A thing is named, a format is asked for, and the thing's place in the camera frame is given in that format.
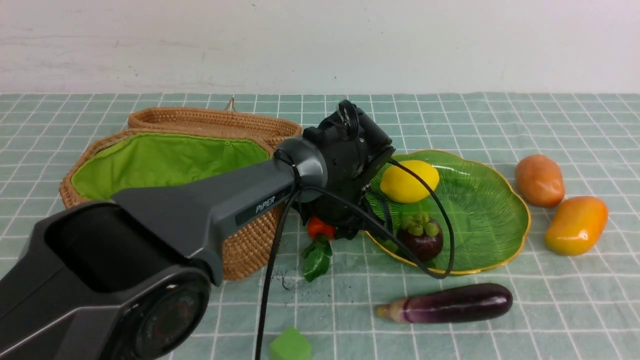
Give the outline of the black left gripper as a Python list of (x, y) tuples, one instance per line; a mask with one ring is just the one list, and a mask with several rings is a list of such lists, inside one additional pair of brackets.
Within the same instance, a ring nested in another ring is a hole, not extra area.
[[(373, 179), (373, 171), (365, 170), (358, 177), (339, 181), (327, 187), (329, 193), (338, 196), (346, 203), (354, 205), (364, 213), (370, 215), (379, 225), (391, 230), (391, 215), (386, 208), (382, 211), (382, 217), (375, 215), (373, 206), (366, 198), (367, 194), (382, 200), (381, 195), (370, 189), (370, 182)], [(331, 196), (322, 194), (311, 202), (295, 202), (295, 210), (300, 214), (302, 223), (307, 225), (308, 221), (317, 217), (323, 223), (335, 228), (334, 239), (354, 239), (361, 231), (373, 231), (372, 224), (359, 216), (345, 203), (338, 201)]]

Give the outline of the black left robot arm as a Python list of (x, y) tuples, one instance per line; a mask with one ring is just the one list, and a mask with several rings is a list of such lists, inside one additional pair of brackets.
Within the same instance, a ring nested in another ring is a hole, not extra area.
[(387, 230), (365, 186), (394, 153), (366, 114), (334, 112), (275, 158), (180, 186), (124, 189), (34, 224), (1, 279), (3, 360), (156, 360), (199, 325), (225, 239), (285, 203), (347, 229)]

